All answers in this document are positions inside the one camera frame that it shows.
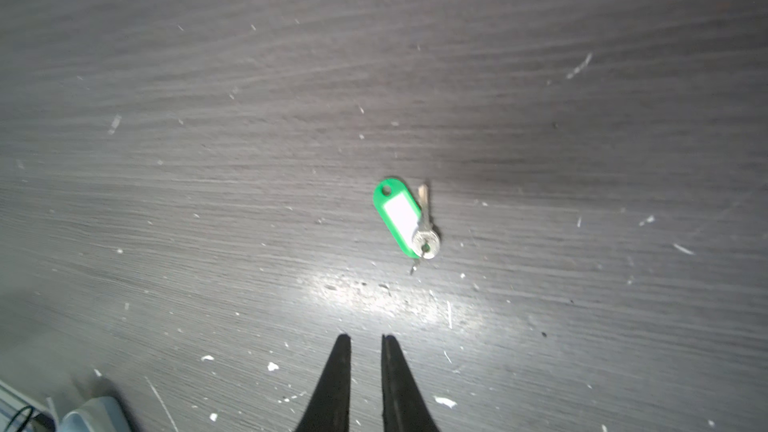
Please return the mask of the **key with green tag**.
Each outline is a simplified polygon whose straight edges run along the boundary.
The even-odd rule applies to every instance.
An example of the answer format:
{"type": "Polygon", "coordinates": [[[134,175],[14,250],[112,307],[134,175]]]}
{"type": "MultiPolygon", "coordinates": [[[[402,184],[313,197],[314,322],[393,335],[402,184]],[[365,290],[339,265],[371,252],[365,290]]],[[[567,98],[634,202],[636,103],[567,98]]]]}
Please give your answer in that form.
{"type": "Polygon", "coordinates": [[[388,177],[375,187],[372,202],[400,250],[412,260],[410,275],[439,254],[441,237],[432,221],[428,182],[412,194],[401,179],[388,177]]]}

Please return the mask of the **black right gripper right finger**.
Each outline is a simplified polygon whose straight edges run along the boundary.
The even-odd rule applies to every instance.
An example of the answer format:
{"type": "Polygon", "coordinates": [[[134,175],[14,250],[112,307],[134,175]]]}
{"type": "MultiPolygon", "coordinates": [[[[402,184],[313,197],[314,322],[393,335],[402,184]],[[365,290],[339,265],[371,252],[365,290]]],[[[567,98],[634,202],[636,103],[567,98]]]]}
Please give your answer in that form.
{"type": "Polygon", "coordinates": [[[439,432],[394,335],[381,340],[381,385],[385,432],[439,432]]]}

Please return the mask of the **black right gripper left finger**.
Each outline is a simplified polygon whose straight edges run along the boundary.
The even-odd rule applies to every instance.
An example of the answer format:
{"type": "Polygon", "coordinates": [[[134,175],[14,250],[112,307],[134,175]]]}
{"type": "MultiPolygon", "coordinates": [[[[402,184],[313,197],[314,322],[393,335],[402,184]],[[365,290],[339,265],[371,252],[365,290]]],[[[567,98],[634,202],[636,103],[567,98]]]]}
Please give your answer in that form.
{"type": "Polygon", "coordinates": [[[348,432],[351,338],[340,334],[295,432],[348,432]]]}

